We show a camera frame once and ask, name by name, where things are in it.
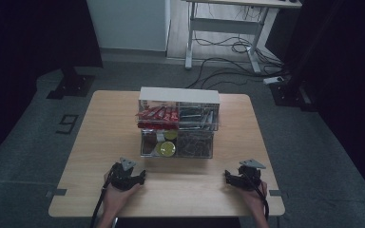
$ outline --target person's arm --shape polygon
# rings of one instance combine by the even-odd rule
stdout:
[[[264,215],[264,205],[262,200],[259,197],[259,194],[256,191],[245,191],[240,188],[237,188],[240,192],[242,198],[244,199],[245,204],[251,211],[251,215],[256,222],[257,228],[269,228],[268,221]],[[266,197],[267,195],[267,185],[266,182],[262,182],[259,185],[259,190]]]
[[[105,198],[103,199],[103,214],[97,224],[97,228],[111,227],[112,222],[117,217],[121,209],[123,209],[129,197],[136,193],[140,188],[141,185],[137,183],[129,190],[121,191],[109,184],[106,189]]]

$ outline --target wall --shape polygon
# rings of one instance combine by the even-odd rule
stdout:
[[[100,48],[166,51],[170,0],[87,0]]]

